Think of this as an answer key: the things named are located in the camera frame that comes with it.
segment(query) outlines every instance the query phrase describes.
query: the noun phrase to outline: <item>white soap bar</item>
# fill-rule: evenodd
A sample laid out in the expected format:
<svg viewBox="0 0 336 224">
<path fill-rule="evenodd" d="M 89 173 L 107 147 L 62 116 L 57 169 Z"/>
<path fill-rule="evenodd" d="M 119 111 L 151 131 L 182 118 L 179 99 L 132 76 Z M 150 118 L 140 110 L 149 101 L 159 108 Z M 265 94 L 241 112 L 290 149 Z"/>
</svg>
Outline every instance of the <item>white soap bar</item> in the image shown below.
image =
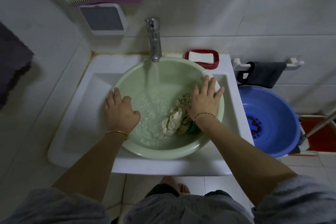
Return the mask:
<svg viewBox="0 0 336 224">
<path fill-rule="evenodd" d="M 212 53 L 189 52 L 188 60 L 193 61 L 193 62 L 203 62 L 203 63 L 213 64 L 213 54 Z"/>
<path fill-rule="evenodd" d="M 212 73 L 209 70 L 205 70 L 202 72 L 203 77 L 206 75 L 210 76 L 210 79 L 213 77 Z M 215 84 L 215 92 L 219 91 L 221 87 L 219 86 L 217 79 L 216 79 L 216 84 Z"/>
</svg>

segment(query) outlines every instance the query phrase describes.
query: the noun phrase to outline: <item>hand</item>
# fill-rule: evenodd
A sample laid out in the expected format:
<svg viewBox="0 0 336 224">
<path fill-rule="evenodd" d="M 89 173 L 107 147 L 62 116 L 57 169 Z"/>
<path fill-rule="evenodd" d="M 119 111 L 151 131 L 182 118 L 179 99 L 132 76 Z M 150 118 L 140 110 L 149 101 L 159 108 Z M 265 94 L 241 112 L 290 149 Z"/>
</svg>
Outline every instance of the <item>hand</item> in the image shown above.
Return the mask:
<svg viewBox="0 0 336 224">
<path fill-rule="evenodd" d="M 202 112 L 207 112 L 214 116 L 217 115 L 219 100 L 224 93 L 224 87 L 221 87 L 215 93 L 216 78 L 212 77 L 210 80 L 209 78 L 210 76 L 205 76 L 201 93 L 199 93 L 197 84 L 192 92 L 191 108 L 188 109 L 188 114 L 194 121 L 195 117 Z"/>
<path fill-rule="evenodd" d="M 110 90 L 104 103 L 108 131 L 121 131 L 129 135 L 140 121 L 140 112 L 133 111 L 131 97 L 121 99 L 120 91 Z"/>
</svg>

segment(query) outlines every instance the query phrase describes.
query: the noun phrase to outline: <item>pink handle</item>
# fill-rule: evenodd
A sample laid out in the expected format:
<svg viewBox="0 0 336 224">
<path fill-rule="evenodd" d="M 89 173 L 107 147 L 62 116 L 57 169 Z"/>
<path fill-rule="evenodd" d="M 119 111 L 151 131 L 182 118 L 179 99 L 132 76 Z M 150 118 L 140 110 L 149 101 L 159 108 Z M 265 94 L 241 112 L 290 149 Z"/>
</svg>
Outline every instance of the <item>pink handle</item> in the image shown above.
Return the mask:
<svg viewBox="0 0 336 224">
<path fill-rule="evenodd" d="M 140 4 L 142 0 L 92 0 L 88 2 L 76 3 L 71 6 L 80 6 L 80 5 L 96 5 L 103 3 L 115 3 L 115 4 Z"/>
</svg>

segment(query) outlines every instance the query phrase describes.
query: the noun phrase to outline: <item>soap dish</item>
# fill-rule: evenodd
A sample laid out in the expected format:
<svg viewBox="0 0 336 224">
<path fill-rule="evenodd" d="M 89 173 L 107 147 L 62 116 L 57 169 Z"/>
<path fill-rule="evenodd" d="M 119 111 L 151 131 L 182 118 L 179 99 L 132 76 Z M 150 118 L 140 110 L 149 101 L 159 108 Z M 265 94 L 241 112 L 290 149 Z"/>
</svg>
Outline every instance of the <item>soap dish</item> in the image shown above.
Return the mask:
<svg viewBox="0 0 336 224">
<path fill-rule="evenodd" d="M 213 64 L 203 63 L 203 62 L 195 62 L 196 64 L 199 64 L 200 66 L 204 67 L 205 69 L 216 69 L 219 64 L 219 54 L 215 50 L 208 50 L 208 49 L 190 49 L 185 53 L 185 59 L 188 59 L 189 52 L 197 52 L 197 53 L 212 53 L 213 54 Z"/>
</svg>

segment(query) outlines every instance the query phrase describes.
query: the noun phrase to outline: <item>chrome faucet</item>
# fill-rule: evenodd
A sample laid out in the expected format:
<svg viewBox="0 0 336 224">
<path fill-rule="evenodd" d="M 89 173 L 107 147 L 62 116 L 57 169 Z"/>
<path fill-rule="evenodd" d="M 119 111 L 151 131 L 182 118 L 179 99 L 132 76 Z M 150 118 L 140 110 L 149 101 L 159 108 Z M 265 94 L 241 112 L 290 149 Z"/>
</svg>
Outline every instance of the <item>chrome faucet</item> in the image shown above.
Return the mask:
<svg viewBox="0 0 336 224">
<path fill-rule="evenodd" d="M 157 62 L 162 57 L 160 41 L 160 19 L 152 16 L 145 19 L 150 43 L 150 59 Z"/>
</svg>

